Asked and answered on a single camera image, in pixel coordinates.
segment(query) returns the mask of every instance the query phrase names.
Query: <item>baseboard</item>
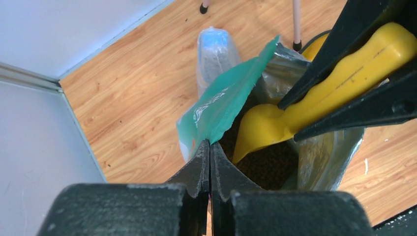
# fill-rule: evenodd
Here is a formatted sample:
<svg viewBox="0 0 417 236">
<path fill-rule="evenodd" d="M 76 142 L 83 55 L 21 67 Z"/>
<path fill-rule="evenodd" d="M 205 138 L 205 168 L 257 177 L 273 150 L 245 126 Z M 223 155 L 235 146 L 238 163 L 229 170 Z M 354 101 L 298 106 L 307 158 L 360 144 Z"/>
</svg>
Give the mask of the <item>baseboard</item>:
<svg viewBox="0 0 417 236">
<path fill-rule="evenodd" d="M 65 78 L 65 77 L 67 77 L 69 74 L 71 74 L 72 72 L 74 72 L 76 69 L 80 68 L 87 61 L 91 60 L 93 57 L 95 57 L 96 55 L 98 55 L 99 53 L 101 53 L 102 51 L 104 51 L 106 48 L 110 47 L 110 45 L 112 45 L 113 43 L 115 43 L 116 41 L 118 41 L 119 39 L 121 39 L 123 36 L 125 36 L 126 34 L 128 34 L 129 32 L 131 32 L 132 30 L 134 30 L 137 26 L 141 25 L 143 22 L 147 21 L 149 18 L 151 18 L 156 13 L 158 13 L 159 11 L 161 11 L 162 9 L 164 9 L 165 7 L 167 7 L 168 5 L 170 5 L 173 2 L 174 2 L 174 0 L 166 0 L 163 3 L 161 3 L 160 5 L 158 5 L 156 8 L 154 8 L 153 10 L 151 10 L 148 14 L 146 14 L 145 16 L 143 16 L 142 18 L 140 18 L 135 23 L 131 24 L 129 27 L 127 27 L 121 33 L 119 33 L 114 38 L 112 38 L 110 41 L 108 41 L 103 46 L 101 46 L 99 49 L 97 49 L 95 52 L 93 52 L 88 57 L 86 57 L 85 59 L 83 59 L 82 61 L 80 61 L 79 63 L 77 63 L 75 66 L 73 66 L 72 68 L 70 68 L 69 70 L 67 70 L 62 75 L 60 75 L 58 77 L 58 79 L 61 80 L 61 79 Z"/>
</svg>

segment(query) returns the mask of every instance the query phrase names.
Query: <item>silver foil bag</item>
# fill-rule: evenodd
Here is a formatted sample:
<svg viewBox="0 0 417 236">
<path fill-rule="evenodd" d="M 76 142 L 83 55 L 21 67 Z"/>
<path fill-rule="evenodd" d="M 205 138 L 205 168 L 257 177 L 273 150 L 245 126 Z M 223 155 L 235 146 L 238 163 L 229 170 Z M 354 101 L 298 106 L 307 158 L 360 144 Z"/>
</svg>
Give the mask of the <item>silver foil bag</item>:
<svg viewBox="0 0 417 236">
<path fill-rule="evenodd" d="M 278 43 L 273 58 L 254 87 L 258 101 L 277 104 L 309 64 L 302 55 Z M 354 128 L 329 132 L 298 143 L 287 141 L 298 153 L 297 189 L 337 190 L 364 132 L 364 128 Z"/>
</svg>

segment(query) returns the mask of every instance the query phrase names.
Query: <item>yellow handle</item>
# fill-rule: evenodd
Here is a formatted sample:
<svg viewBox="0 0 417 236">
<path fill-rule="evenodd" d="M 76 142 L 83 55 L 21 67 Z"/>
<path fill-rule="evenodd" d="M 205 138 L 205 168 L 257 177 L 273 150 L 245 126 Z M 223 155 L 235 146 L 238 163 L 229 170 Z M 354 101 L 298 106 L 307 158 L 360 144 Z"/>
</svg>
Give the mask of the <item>yellow handle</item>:
<svg viewBox="0 0 417 236">
<path fill-rule="evenodd" d="M 380 27 L 355 53 L 282 115 L 286 134 L 294 135 L 346 102 L 370 90 L 417 54 L 417 39 L 397 23 Z"/>
</svg>

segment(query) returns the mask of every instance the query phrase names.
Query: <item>yellow scoop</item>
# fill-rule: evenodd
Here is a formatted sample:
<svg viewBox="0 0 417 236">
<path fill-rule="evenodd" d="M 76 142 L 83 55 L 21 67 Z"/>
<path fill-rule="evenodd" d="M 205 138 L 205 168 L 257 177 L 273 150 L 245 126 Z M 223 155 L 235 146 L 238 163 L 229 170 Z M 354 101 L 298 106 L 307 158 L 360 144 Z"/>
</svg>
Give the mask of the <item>yellow scoop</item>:
<svg viewBox="0 0 417 236">
<path fill-rule="evenodd" d="M 280 110 L 262 104 L 242 118 L 233 163 L 250 152 L 291 139 L 304 127 L 365 93 L 417 54 L 417 39 L 397 23 L 380 27 L 355 53 L 298 103 Z"/>
</svg>

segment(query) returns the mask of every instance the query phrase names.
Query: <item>white wall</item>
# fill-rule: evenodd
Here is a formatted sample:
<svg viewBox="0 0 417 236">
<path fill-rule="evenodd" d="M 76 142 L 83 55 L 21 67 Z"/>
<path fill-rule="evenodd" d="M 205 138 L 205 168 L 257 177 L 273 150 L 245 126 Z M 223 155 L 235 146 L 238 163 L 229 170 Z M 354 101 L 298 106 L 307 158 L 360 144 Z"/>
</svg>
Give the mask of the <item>white wall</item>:
<svg viewBox="0 0 417 236">
<path fill-rule="evenodd" d="M 0 236 L 34 236 L 58 193 L 105 182 L 60 93 L 0 81 Z"/>
<path fill-rule="evenodd" d="M 166 2 L 0 0 L 0 62 L 58 78 Z"/>
</svg>

